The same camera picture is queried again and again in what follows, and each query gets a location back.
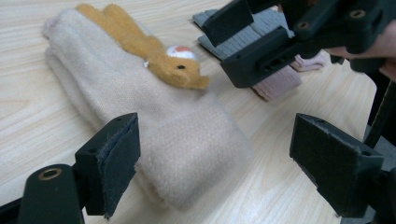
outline light wood surface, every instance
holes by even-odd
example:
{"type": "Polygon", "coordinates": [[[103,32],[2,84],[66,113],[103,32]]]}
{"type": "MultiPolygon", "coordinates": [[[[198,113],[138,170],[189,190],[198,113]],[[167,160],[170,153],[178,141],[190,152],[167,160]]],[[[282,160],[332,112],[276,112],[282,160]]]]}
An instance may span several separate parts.
{"type": "MultiPolygon", "coordinates": [[[[85,1],[103,8],[109,1],[85,1]]],[[[228,1],[111,1],[143,22],[165,44],[190,46],[212,76],[210,90],[251,140],[253,162],[233,177],[234,188],[218,185],[190,211],[180,213],[149,202],[134,180],[110,223],[339,223],[328,203],[289,157],[297,112],[326,119],[362,139],[375,94],[374,83],[348,63],[301,73],[304,84],[271,103],[252,90],[238,90],[196,41],[202,32],[191,16],[228,1]]],[[[67,100],[45,63],[46,19],[79,1],[0,1],[0,205],[22,196],[29,174],[54,163],[73,164],[74,153],[94,131],[67,100]]],[[[85,217],[87,223],[106,223],[85,217]]]]}

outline brown plush toy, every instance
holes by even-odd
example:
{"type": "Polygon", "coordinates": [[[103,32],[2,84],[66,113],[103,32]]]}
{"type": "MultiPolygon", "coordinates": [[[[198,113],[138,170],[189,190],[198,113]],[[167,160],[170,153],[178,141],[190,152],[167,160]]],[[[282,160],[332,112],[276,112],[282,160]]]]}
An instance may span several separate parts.
{"type": "Polygon", "coordinates": [[[144,65],[164,82],[186,89],[202,90],[209,77],[200,75],[200,65],[188,47],[174,46],[166,49],[155,36],[145,35],[121,7],[109,5],[100,11],[82,4],[77,10],[97,23],[127,52],[137,55],[144,65]]]}

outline gray floor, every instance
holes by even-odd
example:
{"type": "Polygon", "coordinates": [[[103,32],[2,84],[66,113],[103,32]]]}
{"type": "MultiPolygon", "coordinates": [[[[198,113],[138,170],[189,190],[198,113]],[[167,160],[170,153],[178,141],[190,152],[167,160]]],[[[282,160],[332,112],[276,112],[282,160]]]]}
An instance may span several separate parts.
{"type": "MultiPolygon", "coordinates": [[[[367,127],[366,134],[369,132],[370,127],[367,127]]],[[[385,157],[383,170],[389,171],[396,166],[396,147],[389,143],[385,138],[381,137],[375,146],[375,150],[385,157]]],[[[369,207],[364,218],[343,218],[342,224],[362,224],[369,223],[373,220],[375,211],[369,207]]]]}

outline black cable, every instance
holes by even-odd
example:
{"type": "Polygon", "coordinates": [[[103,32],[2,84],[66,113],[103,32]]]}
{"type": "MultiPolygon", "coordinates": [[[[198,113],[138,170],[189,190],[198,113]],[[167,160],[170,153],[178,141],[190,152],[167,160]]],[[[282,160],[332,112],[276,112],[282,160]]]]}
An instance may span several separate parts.
{"type": "Polygon", "coordinates": [[[364,140],[364,144],[368,147],[374,148],[381,133],[387,125],[387,121],[396,106],[396,83],[391,81],[388,85],[387,91],[385,92],[384,98],[382,99],[381,106],[375,115],[372,128],[364,140]]]}

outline white patch on plush toy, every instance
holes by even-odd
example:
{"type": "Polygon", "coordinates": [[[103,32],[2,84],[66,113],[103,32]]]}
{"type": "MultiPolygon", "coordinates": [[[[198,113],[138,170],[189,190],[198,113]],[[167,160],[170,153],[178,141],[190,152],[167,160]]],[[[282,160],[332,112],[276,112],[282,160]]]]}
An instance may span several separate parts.
{"type": "Polygon", "coordinates": [[[196,60],[194,53],[191,49],[185,46],[172,46],[167,51],[166,54],[171,57],[185,58],[196,60]]]}

